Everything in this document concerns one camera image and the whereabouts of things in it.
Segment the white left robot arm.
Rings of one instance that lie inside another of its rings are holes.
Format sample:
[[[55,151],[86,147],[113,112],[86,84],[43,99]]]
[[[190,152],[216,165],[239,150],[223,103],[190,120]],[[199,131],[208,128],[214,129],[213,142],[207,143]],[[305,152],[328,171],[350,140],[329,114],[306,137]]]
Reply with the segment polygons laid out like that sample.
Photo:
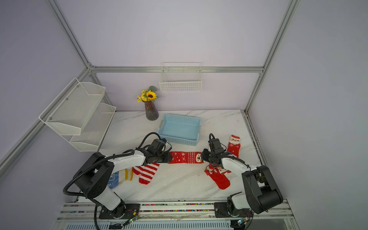
[[[96,152],[65,185],[63,194],[84,196],[113,213],[123,213],[126,211],[125,202],[108,187],[111,175],[133,167],[168,163],[171,149],[166,149],[166,145],[165,138],[160,137],[156,132],[151,132],[134,150],[129,149],[111,156]]]

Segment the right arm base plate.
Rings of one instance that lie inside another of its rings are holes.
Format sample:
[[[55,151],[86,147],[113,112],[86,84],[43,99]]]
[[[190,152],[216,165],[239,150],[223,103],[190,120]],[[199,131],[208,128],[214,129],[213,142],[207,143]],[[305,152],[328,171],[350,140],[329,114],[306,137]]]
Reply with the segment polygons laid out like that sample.
[[[214,203],[216,218],[250,218],[254,214],[246,200],[246,194],[238,192],[227,197],[226,202]]]

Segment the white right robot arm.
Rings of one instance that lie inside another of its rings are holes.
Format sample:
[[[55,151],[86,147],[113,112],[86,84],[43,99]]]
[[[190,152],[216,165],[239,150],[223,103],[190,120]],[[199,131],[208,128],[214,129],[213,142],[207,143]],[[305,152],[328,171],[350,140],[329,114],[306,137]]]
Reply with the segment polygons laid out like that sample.
[[[234,152],[226,151],[218,138],[209,134],[209,148],[204,149],[201,158],[209,163],[205,173],[220,189],[229,187],[226,173],[241,178],[243,192],[227,197],[226,202],[215,203],[215,214],[220,217],[240,217],[248,214],[268,212],[283,203],[282,193],[270,171],[265,166],[252,166],[239,159]]]

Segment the red snowflake bear sock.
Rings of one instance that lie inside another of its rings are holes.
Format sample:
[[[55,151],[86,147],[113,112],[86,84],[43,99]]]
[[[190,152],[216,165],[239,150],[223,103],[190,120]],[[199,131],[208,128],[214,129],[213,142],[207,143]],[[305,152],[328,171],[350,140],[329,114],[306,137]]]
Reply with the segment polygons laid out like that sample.
[[[201,152],[170,152],[172,159],[169,164],[203,164]]]

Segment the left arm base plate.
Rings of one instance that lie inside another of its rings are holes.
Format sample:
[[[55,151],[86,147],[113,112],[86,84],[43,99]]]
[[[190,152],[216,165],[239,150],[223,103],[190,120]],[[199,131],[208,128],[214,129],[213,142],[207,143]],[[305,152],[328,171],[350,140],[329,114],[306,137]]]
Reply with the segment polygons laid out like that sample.
[[[99,214],[99,219],[132,219],[137,216],[140,211],[141,204],[139,203],[124,203],[118,205],[114,210],[102,206]]]

